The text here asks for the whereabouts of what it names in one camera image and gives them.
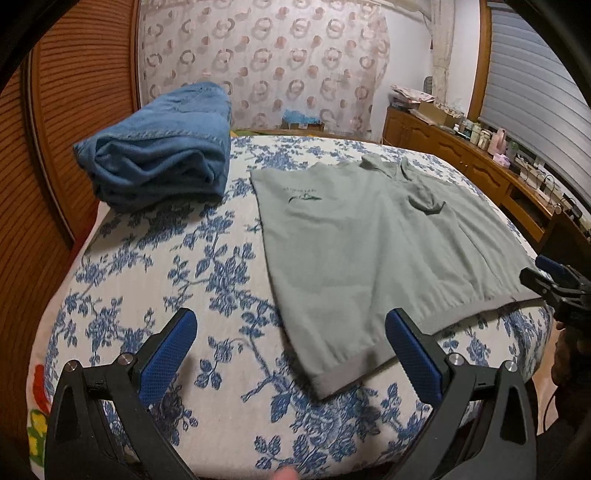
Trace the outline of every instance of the blue and white floral pattern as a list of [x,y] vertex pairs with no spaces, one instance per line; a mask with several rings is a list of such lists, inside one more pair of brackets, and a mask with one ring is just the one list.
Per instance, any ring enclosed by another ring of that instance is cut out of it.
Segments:
[[[188,199],[133,215],[110,213],[88,247],[45,345],[53,397],[65,362],[85,365],[135,352],[180,307],[199,334],[152,415],[189,467],[208,478],[266,478],[293,465],[304,477],[337,475],[396,459],[431,410],[394,362],[326,402],[317,401],[284,334],[269,284],[249,172],[359,161],[364,153],[482,192],[432,155],[355,141],[305,137],[233,140],[220,205]],[[494,205],[530,255],[534,251]],[[541,301],[484,312],[439,335],[448,352],[478,365],[506,359],[532,376],[551,328]],[[121,425],[105,406],[117,434]]]

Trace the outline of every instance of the printed logo on shirt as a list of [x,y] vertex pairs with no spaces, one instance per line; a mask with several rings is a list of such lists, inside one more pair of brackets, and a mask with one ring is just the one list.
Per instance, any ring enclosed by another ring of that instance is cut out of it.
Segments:
[[297,195],[295,197],[291,197],[287,203],[291,203],[292,200],[300,199],[300,200],[322,200],[320,197],[315,197],[314,195],[310,195],[309,193],[305,193],[303,195]]
[[314,189],[307,189],[307,190],[301,190],[301,189],[291,189],[291,188],[286,188],[284,189],[286,192],[292,192],[292,193],[299,193],[299,195],[294,195],[293,197],[291,197],[287,203],[291,203],[292,200],[322,200],[322,198],[317,197],[315,195],[311,195],[311,193],[316,193],[316,191]]

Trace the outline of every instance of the yellow flower pattern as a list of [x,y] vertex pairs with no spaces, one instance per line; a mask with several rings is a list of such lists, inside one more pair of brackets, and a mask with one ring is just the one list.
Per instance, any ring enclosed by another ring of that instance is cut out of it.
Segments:
[[29,437],[29,457],[39,466],[44,465],[45,439],[47,437],[47,417],[40,410],[31,410],[31,426],[27,429]]

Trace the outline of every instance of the white wall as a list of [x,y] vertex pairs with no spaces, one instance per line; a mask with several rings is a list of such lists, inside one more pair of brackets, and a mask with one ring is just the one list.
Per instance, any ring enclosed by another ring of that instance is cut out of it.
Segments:
[[393,83],[423,89],[425,77],[432,74],[431,35],[421,15],[402,14],[384,8],[390,34],[390,63],[386,75],[374,95],[371,128],[372,140],[379,141],[384,131],[388,110],[388,93]]
[[474,91],[480,44],[480,2],[456,0],[456,26],[446,103],[467,113]]

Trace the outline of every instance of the finger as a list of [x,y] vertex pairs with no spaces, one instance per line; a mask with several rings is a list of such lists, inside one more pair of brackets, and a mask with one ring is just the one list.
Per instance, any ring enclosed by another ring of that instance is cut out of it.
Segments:
[[271,477],[271,480],[300,480],[300,476],[293,467],[286,466],[277,470]]
[[558,340],[556,341],[556,352],[555,353],[562,353],[568,352],[570,350],[569,344],[567,342],[567,331],[563,330],[558,335]]
[[583,355],[591,355],[591,340],[579,340],[577,350]]
[[566,375],[570,370],[570,355],[555,355],[553,368],[557,375]]
[[557,365],[564,365],[566,368],[570,367],[570,349],[565,342],[558,340],[556,351],[554,352],[554,363]]
[[552,377],[552,382],[554,383],[554,385],[559,387],[570,379],[570,368],[563,369],[555,364],[552,366],[550,376]]

